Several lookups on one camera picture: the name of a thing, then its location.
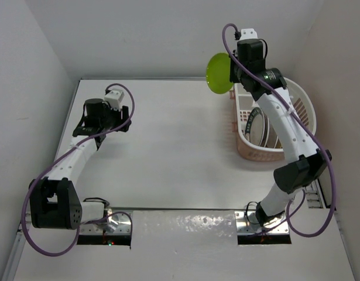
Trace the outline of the lime green plate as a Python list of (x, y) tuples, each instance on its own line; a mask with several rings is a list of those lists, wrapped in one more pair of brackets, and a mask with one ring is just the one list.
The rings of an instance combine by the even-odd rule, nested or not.
[(230, 58), (226, 53), (217, 53), (209, 60), (205, 79), (209, 89), (216, 94), (225, 94), (233, 86), (229, 80)]

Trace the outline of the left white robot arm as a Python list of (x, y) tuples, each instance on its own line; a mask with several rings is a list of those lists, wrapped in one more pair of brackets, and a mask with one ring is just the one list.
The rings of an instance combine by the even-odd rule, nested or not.
[(100, 98), (86, 100), (83, 114), (73, 130), (67, 156), (40, 178), (30, 195), (31, 221), (35, 228), (76, 229), (104, 215), (102, 202), (82, 202), (76, 183), (91, 156), (99, 150), (105, 133), (126, 132), (129, 108)]

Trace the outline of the white plate green red rim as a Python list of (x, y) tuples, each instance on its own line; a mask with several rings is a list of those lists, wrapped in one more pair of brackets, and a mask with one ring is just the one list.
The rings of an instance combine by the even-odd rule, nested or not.
[(271, 149), (281, 148), (280, 140), (273, 128), (271, 121), (269, 121), (269, 132), (268, 132), (268, 139), (266, 142), (266, 147), (271, 148)]

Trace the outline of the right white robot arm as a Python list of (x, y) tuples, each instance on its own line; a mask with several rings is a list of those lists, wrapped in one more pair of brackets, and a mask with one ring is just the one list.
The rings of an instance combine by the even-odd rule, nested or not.
[(256, 207), (255, 220), (264, 225), (281, 216), (300, 188), (319, 178), (331, 154), (313, 140), (299, 119), (281, 72), (266, 68), (261, 40), (238, 41), (230, 71), (230, 80), (241, 83), (268, 117), (284, 151), (286, 165), (273, 172), (275, 183)]

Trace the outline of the clear glass patterned plate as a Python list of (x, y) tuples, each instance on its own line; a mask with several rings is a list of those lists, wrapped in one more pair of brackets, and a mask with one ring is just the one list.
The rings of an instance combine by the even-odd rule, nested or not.
[(268, 137), (269, 122), (259, 107), (255, 107), (248, 116), (245, 127), (246, 139), (255, 146), (264, 147)]

